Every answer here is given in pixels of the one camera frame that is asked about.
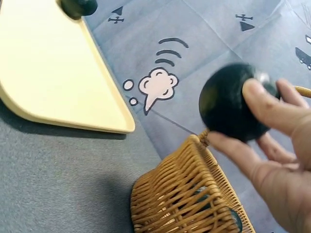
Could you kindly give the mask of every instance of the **sound wave lines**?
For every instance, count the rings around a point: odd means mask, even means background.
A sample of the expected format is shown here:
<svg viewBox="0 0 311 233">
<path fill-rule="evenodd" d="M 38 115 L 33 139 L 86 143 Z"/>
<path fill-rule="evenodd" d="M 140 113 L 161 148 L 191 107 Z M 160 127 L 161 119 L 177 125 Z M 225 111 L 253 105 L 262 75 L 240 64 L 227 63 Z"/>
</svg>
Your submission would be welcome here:
<svg viewBox="0 0 311 233">
<path fill-rule="evenodd" d="M 187 49 L 189 48 L 188 44 L 187 44 L 185 41 L 183 41 L 183 40 L 181 40 L 181 39 L 179 39 L 179 38 L 176 38 L 176 37 L 164 38 L 164 39 L 162 39 L 162 40 L 159 41 L 159 44 L 161 45 L 161 44 L 166 43 L 166 42 L 177 42 L 177 43 L 182 44 L 185 48 L 187 48 Z M 176 51 L 174 51 L 174 50 L 168 50 L 168 49 L 166 49 L 166 50 L 160 50 L 160 51 L 158 51 L 158 52 L 156 53 L 157 56 L 160 56 L 160 55 L 163 55 L 163 54 L 172 54 L 172 55 L 175 55 L 175 56 L 178 57 L 178 58 L 181 58 L 180 53 L 178 53 L 178 52 L 176 52 Z M 167 64 L 169 64 L 169 65 L 171 65 L 171 66 L 173 66 L 173 67 L 175 66 L 175 63 L 174 63 L 173 61 L 171 61 L 171 60 L 169 60 L 169 59 L 166 59 L 166 58 L 159 58 L 159 59 L 156 59 L 156 60 L 155 60 L 155 63 L 156 63 L 156 64 L 167 63 Z"/>
<path fill-rule="evenodd" d="M 170 42 L 170 41 L 178 42 L 178 43 L 182 44 L 183 46 L 185 46 L 186 48 L 189 48 L 188 44 L 185 41 L 183 41 L 179 38 L 176 38 L 176 37 L 162 39 L 159 41 L 159 44 L 163 44 L 165 42 Z"/>
</svg>

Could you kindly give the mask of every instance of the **basket handle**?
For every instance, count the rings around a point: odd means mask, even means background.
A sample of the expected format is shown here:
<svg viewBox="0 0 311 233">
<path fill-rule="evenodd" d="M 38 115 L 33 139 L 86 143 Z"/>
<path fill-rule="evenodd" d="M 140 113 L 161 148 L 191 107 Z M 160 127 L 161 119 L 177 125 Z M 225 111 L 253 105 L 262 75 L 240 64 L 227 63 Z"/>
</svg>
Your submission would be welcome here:
<svg viewBox="0 0 311 233">
<path fill-rule="evenodd" d="M 311 89 L 302 87 L 302 86 L 295 86 L 296 91 L 299 92 L 300 95 L 303 97 L 311 98 Z M 209 130 L 205 129 L 202 133 L 198 135 L 198 138 L 200 142 L 203 144 L 204 147 L 207 147 L 209 145 L 209 141 L 207 139 L 207 134 Z"/>
</svg>

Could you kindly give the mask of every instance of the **cartoon cloud print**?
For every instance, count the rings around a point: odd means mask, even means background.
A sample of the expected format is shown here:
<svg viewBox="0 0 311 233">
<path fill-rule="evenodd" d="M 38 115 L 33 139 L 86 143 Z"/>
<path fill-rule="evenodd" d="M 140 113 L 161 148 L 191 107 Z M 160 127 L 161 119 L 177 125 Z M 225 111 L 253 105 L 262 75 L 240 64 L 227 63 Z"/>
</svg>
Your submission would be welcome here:
<svg viewBox="0 0 311 233">
<path fill-rule="evenodd" d="M 150 71 L 149 76 L 143 77 L 138 88 L 145 97 L 144 112 L 148 115 L 157 100 L 170 100 L 174 97 L 174 87 L 178 85 L 178 78 L 158 67 Z"/>
</svg>

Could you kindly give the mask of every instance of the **wicker basket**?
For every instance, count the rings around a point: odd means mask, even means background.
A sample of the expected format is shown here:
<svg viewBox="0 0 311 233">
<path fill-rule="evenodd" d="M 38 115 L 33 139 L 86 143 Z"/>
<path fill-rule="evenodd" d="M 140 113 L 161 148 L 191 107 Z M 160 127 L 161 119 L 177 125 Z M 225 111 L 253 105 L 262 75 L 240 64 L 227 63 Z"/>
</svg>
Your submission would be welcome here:
<svg viewBox="0 0 311 233">
<path fill-rule="evenodd" d="M 311 90 L 300 86 L 296 90 L 311 98 Z M 240 217 L 243 233 L 255 232 L 207 146 L 207 131 L 190 135 L 177 151 L 136 181 L 131 195 L 136 233 L 238 233 L 230 209 Z"/>
</svg>

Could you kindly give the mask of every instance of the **hand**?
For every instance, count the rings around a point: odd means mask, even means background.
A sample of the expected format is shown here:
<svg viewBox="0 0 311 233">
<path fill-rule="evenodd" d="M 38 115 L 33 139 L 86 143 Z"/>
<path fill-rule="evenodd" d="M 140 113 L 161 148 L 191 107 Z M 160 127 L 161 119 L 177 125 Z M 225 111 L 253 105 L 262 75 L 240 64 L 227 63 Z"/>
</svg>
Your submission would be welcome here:
<svg viewBox="0 0 311 233">
<path fill-rule="evenodd" d="M 291 233 L 311 232 L 311 110 L 286 80 L 277 81 L 279 101 L 255 79 L 243 86 L 243 96 L 263 124 L 291 138 L 295 154 L 286 151 L 268 133 L 257 140 L 268 160 L 247 144 L 210 132 L 211 145 L 225 154 L 252 182 L 277 222 Z"/>
</svg>

